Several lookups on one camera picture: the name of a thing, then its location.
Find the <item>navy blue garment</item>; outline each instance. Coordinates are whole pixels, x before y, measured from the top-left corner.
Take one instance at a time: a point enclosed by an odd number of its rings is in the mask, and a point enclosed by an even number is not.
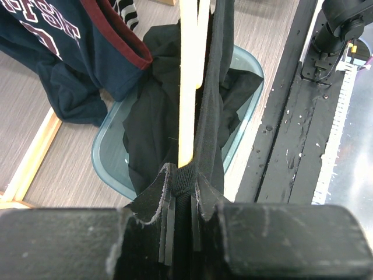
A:
[[[37,73],[57,116],[100,125],[151,64],[107,0],[0,0],[0,50]]]

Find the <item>gray reflective surface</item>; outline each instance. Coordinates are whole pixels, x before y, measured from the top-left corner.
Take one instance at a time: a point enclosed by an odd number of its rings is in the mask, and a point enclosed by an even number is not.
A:
[[[373,247],[373,71],[359,71],[326,204],[357,217]]]

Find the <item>wooden frame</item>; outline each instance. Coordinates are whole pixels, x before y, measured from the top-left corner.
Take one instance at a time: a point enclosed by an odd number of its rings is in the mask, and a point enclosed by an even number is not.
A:
[[[61,123],[53,109],[50,108],[7,189],[3,194],[0,194],[0,209],[31,208],[31,205],[23,202],[24,196],[29,190]]]

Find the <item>striped fabric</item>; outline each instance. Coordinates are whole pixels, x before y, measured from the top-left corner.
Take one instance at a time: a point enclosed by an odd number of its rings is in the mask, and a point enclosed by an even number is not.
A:
[[[126,25],[131,29],[139,24],[138,13],[133,0],[109,0],[112,8],[120,15]]]

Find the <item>gray wood floor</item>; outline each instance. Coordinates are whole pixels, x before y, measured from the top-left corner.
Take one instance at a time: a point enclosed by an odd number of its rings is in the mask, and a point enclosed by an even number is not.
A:
[[[140,38],[152,25],[175,23],[178,7],[135,1]],[[257,57],[265,72],[265,91],[239,156],[226,176],[233,196],[251,150],[270,85],[278,67],[298,0],[236,0],[235,43]],[[0,53],[0,190],[4,190],[49,108],[35,74]],[[41,207],[120,207],[129,201],[95,174],[90,151],[97,128],[62,124],[25,201]]]

